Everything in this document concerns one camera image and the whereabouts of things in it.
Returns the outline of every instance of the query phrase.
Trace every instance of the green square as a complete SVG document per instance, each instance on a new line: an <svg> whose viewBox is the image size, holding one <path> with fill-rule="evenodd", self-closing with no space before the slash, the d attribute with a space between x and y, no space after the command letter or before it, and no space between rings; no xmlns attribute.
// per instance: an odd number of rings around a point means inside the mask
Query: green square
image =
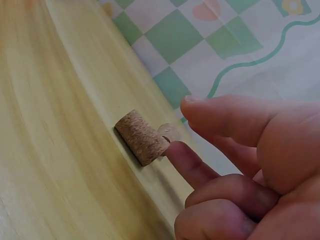
<svg viewBox="0 0 320 240"><path fill-rule="evenodd" d="M175 5L176 7L180 7L182 4L184 4L188 0L170 0L170 2Z"/></svg>
<svg viewBox="0 0 320 240"><path fill-rule="evenodd" d="M115 1L122 9L126 9L135 0L115 0Z"/></svg>
<svg viewBox="0 0 320 240"><path fill-rule="evenodd" d="M203 40L177 9L153 26L145 36L169 64Z"/></svg>
<svg viewBox="0 0 320 240"><path fill-rule="evenodd" d="M225 0L237 14L242 13L260 0Z"/></svg>
<svg viewBox="0 0 320 240"><path fill-rule="evenodd" d="M206 41L223 60L263 47L239 16L208 36Z"/></svg>
<svg viewBox="0 0 320 240"><path fill-rule="evenodd" d="M171 67L160 72L153 79L174 109L180 107L183 97L191 94Z"/></svg>
<svg viewBox="0 0 320 240"><path fill-rule="evenodd" d="M113 22L130 45L134 44L135 41L142 36L139 28L131 21L125 12L120 13L113 19Z"/></svg>

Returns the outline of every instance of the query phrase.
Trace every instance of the wine cork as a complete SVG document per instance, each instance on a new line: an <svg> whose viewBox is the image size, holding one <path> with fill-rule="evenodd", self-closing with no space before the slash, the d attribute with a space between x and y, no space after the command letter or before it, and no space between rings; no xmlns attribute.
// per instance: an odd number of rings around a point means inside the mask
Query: wine cork
<svg viewBox="0 0 320 240"><path fill-rule="evenodd" d="M181 134L178 128L169 123L161 125L158 129L158 133L164 137L169 143L174 141L179 141L181 139Z"/></svg>
<svg viewBox="0 0 320 240"><path fill-rule="evenodd" d="M142 166L163 155L170 145L136 110L121 118L114 127Z"/></svg>

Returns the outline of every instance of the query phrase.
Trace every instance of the wooden table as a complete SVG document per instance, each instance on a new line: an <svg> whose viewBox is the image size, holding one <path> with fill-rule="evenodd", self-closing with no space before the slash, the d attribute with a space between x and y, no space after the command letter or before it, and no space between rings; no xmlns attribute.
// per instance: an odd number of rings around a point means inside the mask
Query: wooden table
<svg viewBox="0 0 320 240"><path fill-rule="evenodd" d="M113 129L132 109L193 144L95 0L0 0L0 239L174 239L192 189L137 164Z"/></svg>

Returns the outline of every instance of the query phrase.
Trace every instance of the white square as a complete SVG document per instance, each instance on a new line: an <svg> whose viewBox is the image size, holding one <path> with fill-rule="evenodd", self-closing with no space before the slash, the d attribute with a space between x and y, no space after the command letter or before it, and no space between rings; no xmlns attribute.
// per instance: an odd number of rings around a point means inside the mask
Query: white square
<svg viewBox="0 0 320 240"><path fill-rule="evenodd" d="M286 25L285 18L271 0L260 0L240 17L262 45L281 34Z"/></svg>
<svg viewBox="0 0 320 240"><path fill-rule="evenodd" d="M112 19L116 18L120 13L123 12L123 9L118 5L118 3L115 0L99 0L99 3L101 5L104 4L111 4L112 9Z"/></svg>
<svg viewBox="0 0 320 240"><path fill-rule="evenodd" d="M193 95L204 98L227 64L203 40L170 66Z"/></svg>
<svg viewBox="0 0 320 240"><path fill-rule="evenodd" d="M282 100L283 98L270 81L270 76L264 71L259 72L241 82L239 85L230 88L225 94L241 95L267 100Z"/></svg>
<svg viewBox="0 0 320 240"><path fill-rule="evenodd" d="M204 38L237 16L225 0L188 0L178 9Z"/></svg>
<svg viewBox="0 0 320 240"><path fill-rule="evenodd" d="M144 34L175 9L170 0L135 0L125 12Z"/></svg>
<svg viewBox="0 0 320 240"><path fill-rule="evenodd" d="M140 37L132 45L132 48L152 77L161 73L169 66L145 36Z"/></svg>

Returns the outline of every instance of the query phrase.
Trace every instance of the finger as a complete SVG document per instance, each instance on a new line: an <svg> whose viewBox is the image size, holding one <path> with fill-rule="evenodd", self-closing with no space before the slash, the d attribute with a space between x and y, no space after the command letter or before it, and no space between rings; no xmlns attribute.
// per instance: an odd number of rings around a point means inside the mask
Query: finger
<svg viewBox="0 0 320 240"><path fill-rule="evenodd" d="M183 142L172 142L166 150L165 155L180 175L194 189L219 177L218 173L204 163L201 158Z"/></svg>
<svg viewBox="0 0 320 240"><path fill-rule="evenodd" d="M260 170L257 161L257 149L236 143L230 137L208 134L193 126L190 127L201 137L219 149L242 173L248 178L253 178Z"/></svg>
<svg viewBox="0 0 320 240"><path fill-rule="evenodd" d="M201 133L230 137L237 143L256 147L269 121L284 103L245 96L221 96L181 102L181 111Z"/></svg>
<svg viewBox="0 0 320 240"><path fill-rule="evenodd" d="M174 224L177 240L246 240L255 227L234 203L225 199L188 207Z"/></svg>
<svg viewBox="0 0 320 240"><path fill-rule="evenodd" d="M264 174L263 174L262 170L258 171L256 173L256 175L254 175L252 180L255 181L256 183L260 184L261 186L267 187L267 183L265 181Z"/></svg>
<svg viewBox="0 0 320 240"><path fill-rule="evenodd" d="M278 198L278 194L251 179L240 174L230 174L196 189L186 199L185 207L209 200L226 199L236 204L250 218L260 221L275 206Z"/></svg>

